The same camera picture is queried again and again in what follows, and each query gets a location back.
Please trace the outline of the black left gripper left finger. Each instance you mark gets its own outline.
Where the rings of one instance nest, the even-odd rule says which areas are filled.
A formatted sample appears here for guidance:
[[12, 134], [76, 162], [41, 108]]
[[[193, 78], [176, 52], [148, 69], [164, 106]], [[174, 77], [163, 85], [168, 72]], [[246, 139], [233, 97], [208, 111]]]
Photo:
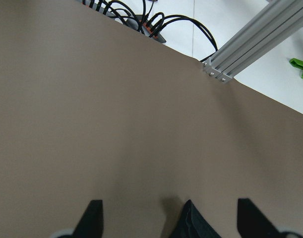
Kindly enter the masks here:
[[75, 230], [73, 238], [101, 238], [103, 236], [103, 201], [91, 200]]

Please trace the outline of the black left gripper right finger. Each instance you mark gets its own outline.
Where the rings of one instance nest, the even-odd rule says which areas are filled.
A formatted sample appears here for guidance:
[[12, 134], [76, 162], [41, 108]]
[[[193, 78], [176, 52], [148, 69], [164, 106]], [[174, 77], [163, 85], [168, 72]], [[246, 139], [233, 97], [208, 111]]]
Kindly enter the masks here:
[[242, 238], [281, 238], [281, 233], [249, 198], [238, 199], [237, 229]]

